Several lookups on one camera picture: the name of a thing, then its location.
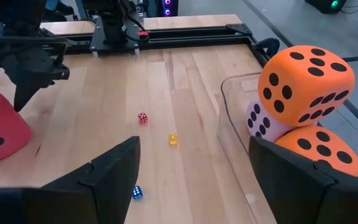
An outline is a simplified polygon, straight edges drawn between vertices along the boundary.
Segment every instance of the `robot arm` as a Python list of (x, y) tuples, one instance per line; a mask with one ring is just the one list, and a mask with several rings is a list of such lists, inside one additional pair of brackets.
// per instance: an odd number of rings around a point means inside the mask
[[(0, 67), (16, 85), (14, 108), (20, 111), (40, 89), (68, 79), (63, 56), (67, 40), (40, 30), (46, 0), (0, 0)], [(51, 58), (42, 46), (60, 50)]]

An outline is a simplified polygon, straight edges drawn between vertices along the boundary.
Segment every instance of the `wooden tabletop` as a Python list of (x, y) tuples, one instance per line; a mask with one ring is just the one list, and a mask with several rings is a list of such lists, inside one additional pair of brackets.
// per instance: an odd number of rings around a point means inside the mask
[[(235, 15), (222, 15), (152, 18), (144, 24), (155, 29), (237, 22)], [(89, 22), (44, 27), (56, 34), (94, 29)], [(131, 203), (126, 223), (275, 222), (250, 164), (243, 164), (249, 181), (239, 184), (216, 137), (222, 81), (261, 70), (246, 45), (76, 55), (67, 56), (65, 65), (70, 79), (40, 90), (20, 112), (34, 136), (0, 161), (0, 187), (42, 186), (139, 135), (137, 183), (144, 199)], [(0, 92), (11, 102), (14, 88), (0, 69)], [(138, 123), (140, 112), (149, 117), (146, 125)], [(178, 133), (177, 146), (168, 145), (169, 133)]]

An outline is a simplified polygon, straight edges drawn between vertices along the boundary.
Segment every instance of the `rgb light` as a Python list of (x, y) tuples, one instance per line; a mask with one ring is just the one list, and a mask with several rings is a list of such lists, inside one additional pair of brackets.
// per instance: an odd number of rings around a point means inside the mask
[(333, 1), (333, 3), (331, 3), (331, 8), (335, 8), (338, 5), (338, 1)]

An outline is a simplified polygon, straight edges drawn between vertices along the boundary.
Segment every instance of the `small blue die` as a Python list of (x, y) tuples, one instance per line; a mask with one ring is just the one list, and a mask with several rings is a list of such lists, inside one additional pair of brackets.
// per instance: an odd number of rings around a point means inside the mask
[(132, 191), (132, 196), (134, 196), (135, 200), (139, 200), (143, 197), (142, 189), (139, 186), (135, 186), (134, 190)]

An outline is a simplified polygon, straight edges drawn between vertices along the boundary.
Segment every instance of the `small red die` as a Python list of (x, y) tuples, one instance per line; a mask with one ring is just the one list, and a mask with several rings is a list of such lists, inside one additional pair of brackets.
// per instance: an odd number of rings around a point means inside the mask
[(147, 123), (147, 115), (145, 113), (140, 113), (138, 115), (138, 117), (139, 117), (139, 123), (140, 124)]

